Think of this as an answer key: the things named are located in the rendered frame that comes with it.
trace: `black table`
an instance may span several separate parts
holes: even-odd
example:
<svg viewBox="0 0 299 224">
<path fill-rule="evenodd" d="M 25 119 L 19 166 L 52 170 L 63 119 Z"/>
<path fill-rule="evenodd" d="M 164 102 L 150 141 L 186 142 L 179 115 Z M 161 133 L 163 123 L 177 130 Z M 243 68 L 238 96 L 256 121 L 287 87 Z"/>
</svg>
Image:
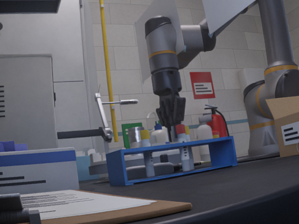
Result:
<svg viewBox="0 0 299 224">
<path fill-rule="evenodd" d="M 299 156 L 252 161 L 132 186 L 85 181 L 80 189 L 193 205 L 190 211 L 134 223 L 299 223 Z"/>
</svg>

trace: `tile wall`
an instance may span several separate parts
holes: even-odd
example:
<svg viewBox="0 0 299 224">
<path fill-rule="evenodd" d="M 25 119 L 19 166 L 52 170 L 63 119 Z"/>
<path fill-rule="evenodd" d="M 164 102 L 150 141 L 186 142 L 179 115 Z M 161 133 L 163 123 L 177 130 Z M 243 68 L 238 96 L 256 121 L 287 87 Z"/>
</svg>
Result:
<svg viewBox="0 0 299 224">
<path fill-rule="evenodd" d="M 116 105 L 118 131 L 121 124 L 142 122 L 145 129 L 152 129 L 154 118 L 147 119 L 147 114 L 159 107 L 159 98 L 153 94 L 152 82 L 141 82 L 141 73 L 134 22 L 147 9 L 153 0 L 104 0 L 105 19 L 108 37 L 108 51 L 111 68 L 114 100 L 138 99 L 137 105 Z M 176 0 L 181 25 L 196 25 L 205 17 L 202 0 Z M 285 0 L 294 56 L 299 61 L 299 0 Z M 94 33 L 98 84 L 104 100 L 108 100 L 104 51 L 102 43 L 99 1 L 89 0 Z M 216 48 L 198 55 L 184 70 L 180 71 L 186 97 L 185 125 L 198 124 L 205 104 L 217 105 L 226 120 L 247 119 L 245 106 L 241 98 L 238 71 L 242 68 L 266 68 L 265 45 L 262 34 L 259 8 L 256 5 L 246 14 L 239 16 L 218 37 Z M 211 72 L 215 99 L 194 100 L 190 72 Z M 111 117 L 109 107 L 105 108 L 109 125 Z M 238 156 L 248 153 L 248 123 L 228 125 L 229 132 L 235 138 Z M 191 138 L 196 138 L 196 130 L 191 131 Z M 118 143 L 112 142 L 110 148 L 123 147 L 120 137 Z"/>
</svg>

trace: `metal container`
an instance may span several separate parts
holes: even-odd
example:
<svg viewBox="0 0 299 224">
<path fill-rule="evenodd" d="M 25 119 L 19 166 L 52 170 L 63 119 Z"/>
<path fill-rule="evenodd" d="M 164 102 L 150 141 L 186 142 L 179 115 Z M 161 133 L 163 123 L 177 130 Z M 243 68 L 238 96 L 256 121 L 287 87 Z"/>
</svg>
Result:
<svg viewBox="0 0 299 224">
<path fill-rule="evenodd" d="M 144 128 L 143 127 L 134 127 L 134 128 L 128 129 L 130 148 L 142 147 L 141 136 L 140 136 L 141 130 L 144 130 Z"/>
</svg>

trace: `black tabletop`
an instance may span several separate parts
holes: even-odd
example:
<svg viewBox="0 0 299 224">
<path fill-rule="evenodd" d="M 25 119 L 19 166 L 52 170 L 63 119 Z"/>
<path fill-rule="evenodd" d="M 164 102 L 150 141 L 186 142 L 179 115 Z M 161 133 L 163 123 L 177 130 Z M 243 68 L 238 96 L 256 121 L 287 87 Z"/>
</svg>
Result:
<svg viewBox="0 0 299 224">
<path fill-rule="evenodd" d="M 299 156 L 241 163 L 132 186 L 110 186 L 108 181 L 98 180 L 80 182 L 84 191 L 192 203 L 190 211 L 134 222 L 144 224 L 192 216 L 295 186 L 299 187 Z"/>
</svg>

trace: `red sign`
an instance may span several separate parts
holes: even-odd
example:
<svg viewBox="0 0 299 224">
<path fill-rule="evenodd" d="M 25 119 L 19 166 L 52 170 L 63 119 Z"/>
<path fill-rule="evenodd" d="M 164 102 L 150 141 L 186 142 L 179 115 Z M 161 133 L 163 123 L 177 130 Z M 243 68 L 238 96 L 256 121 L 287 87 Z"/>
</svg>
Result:
<svg viewBox="0 0 299 224">
<path fill-rule="evenodd" d="M 215 98 L 211 72 L 190 72 L 194 99 Z"/>
</svg>

